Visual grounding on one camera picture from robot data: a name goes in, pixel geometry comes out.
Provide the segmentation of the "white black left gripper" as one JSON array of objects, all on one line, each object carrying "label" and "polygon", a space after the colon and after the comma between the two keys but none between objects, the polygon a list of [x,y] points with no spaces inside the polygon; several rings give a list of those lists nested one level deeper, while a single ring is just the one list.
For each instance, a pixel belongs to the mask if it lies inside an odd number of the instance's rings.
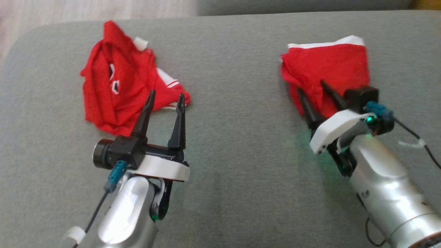
[{"label": "white black left gripper", "polygon": [[[155,97],[156,90],[150,91],[137,123],[130,134],[131,137],[137,137],[143,142],[147,142],[146,133],[150,115],[154,108]],[[187,182],[189,180],[191,171],[189,164],[184,161],[183,152],[186,148],[184,94],[180,94],[175,111],[177,117],[167,147],[152,144],[145,145],[145,157],[136,170],[137,175],[170,179],[177,182]]]}]

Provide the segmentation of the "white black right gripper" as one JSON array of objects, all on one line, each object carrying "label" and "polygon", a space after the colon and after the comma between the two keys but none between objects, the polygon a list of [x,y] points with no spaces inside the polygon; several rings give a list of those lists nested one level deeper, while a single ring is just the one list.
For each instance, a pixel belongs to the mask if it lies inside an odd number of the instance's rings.
[{"label": "white black right gripper", "polygon": [[326,121],[311,103],[304,90],[301,88],[297,90],[307,125],[309,129],[315,130],[310,140],[310,148],[314,154],[323,152],[329,144],[338,139],[357,123],[375,115],[371,112],[359,114],[347,109],[345,99],[340,96],[337,91],[332,89],[324,80],[321,80],[321,86],[325,93],[332,99],[338,110],[337,113]]}]

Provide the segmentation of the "red basketball shorts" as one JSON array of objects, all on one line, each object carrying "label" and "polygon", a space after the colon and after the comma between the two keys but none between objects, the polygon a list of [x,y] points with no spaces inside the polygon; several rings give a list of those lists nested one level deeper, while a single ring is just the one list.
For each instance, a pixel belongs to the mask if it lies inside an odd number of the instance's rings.
[{"label": "red basketball shorts", "polygon": [[324,92],[321,81],[341,96],[348,89],[370,84],[365,42],[355,35],[334,42],[290,43],[280,61],[282,78],[300,115],[304,111],[298,89],[305,92],[315,110],[329,118],[337,112],[337,107]]}]

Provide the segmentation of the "red basketball jersey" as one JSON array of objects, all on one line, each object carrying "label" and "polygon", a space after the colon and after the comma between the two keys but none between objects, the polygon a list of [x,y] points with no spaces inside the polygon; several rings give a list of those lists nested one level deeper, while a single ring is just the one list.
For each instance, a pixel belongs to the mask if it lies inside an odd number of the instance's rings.
[{"label": "red basketball jersey", "polygon": [[104,23],[80,75],[85,120],[115,136],[131,133],[151,91],[153,111],[175,108],[181,94],[185,105],[191,101],[184,86],[157,66],[148,41],[129,37],[112,20]]}]

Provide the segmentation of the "large yellow sofa backrest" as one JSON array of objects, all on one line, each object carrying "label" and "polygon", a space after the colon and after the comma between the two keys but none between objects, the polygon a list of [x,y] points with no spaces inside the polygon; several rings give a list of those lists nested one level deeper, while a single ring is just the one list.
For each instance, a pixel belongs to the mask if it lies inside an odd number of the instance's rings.
[{"label": "large yellow sofa backrest", "polygon": [[441,0],[412,0],[410,8],[441,11]]}]

